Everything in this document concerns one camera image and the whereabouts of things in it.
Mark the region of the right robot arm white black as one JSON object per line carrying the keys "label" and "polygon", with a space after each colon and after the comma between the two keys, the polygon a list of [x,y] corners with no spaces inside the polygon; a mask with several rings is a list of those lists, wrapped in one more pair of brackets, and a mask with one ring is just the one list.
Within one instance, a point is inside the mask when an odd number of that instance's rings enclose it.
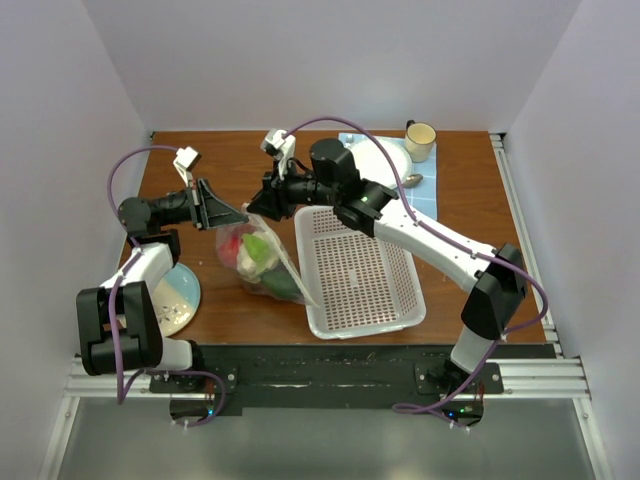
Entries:
{"label": "right robot arm white black", "polygon": [[459,393],[476,386],[490,347],[527,295],[520,250],[473,241],[413,210],[401,193],[363,178],[352,152],[336,138],[312,145],[310,168],[295,158],[295,141],[281,130],[270,132],[261,149],[272,158],[273,168],[250,201],[250,213],[280,221],[301,205],[329,208],[345,227],[401,247],[467,292],[463,329],[445,379]]}

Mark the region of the clear zip top bag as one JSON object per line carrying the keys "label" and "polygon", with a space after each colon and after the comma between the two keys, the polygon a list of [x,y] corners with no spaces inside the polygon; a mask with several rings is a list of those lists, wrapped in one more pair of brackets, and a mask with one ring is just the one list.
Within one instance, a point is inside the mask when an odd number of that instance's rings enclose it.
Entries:
{"label": "clear zip top bag", "polygon": [[257,214],[241,212],[248,221],[217,230],[216,253],[252,294],[317,307],[312,294],[278,234]]}

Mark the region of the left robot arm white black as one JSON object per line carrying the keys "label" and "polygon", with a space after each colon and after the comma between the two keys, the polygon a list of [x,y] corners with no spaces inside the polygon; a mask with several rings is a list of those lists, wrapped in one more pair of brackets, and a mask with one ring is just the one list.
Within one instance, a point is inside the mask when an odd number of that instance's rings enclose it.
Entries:
{"label": "left robot arm white black", "polygon": [[198,179],[164,197],[127,198],[117,217],[132,243],[129,260],[100,286],[76,297],[85,372],[122,380],[130,370],[172,371],[177,386],[196,392],[207,380],[200,348],[161,333],[152,293],[181,254],[175,225],[188,222],[200,231],[212,230],[245,224],[248,216],[219,199],[207,180]]}

